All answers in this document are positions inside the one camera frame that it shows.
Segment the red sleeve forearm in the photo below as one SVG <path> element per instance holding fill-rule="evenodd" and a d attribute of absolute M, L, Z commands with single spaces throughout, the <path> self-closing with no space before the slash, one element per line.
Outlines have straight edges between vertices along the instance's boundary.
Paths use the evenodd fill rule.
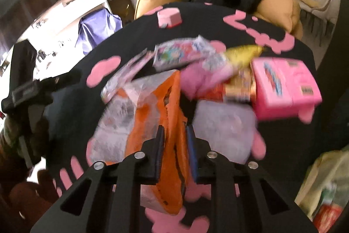
<path fill-rule="evenodd" d="M 37 173 L 37 183 L 26 181 L 26 178 L 26 174 L 1 173 L 1 232 L 30 232 L 58 200 L 48 170 Z"/>

